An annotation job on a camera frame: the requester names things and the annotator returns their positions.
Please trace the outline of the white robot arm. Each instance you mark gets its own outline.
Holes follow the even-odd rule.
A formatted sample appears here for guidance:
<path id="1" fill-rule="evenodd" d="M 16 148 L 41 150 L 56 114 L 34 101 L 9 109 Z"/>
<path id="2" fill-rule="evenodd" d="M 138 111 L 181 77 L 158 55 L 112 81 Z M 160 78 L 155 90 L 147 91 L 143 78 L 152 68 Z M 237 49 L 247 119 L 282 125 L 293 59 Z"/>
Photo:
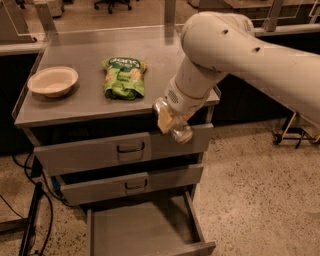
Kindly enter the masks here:
<path id="1" fill-rule="evenodd" d="M 185 57 L 165 91 L 168 108 L 190 118 L 214 85 L 234 75 L 320 125 L 320 56 L 262 41 L 240 14 L 200 12 L 184 24 Z"/>

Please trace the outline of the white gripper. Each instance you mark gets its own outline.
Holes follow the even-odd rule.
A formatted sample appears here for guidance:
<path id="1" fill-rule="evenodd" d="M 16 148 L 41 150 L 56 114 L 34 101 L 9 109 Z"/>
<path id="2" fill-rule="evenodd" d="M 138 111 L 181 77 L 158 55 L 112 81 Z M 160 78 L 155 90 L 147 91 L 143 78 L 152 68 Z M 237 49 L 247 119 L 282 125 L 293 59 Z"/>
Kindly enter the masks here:
<path id="1" fill-rule="evenodd" d="M 191 115 L 199 110 L 209 97 L 209 90 L 201 92 L 200 96 L 195 95 L 197 87 L 193 87 L 191 93 L 184 92 L 176 82 L 176 77 L 173 77 L 168 87 L 165 90 L 165 97 L 171 109 L 179 115 Z M 161 108 L 158 115 L 158 127 L 166 134 L 174 121 L 174 115 L 167 109 Z"/>

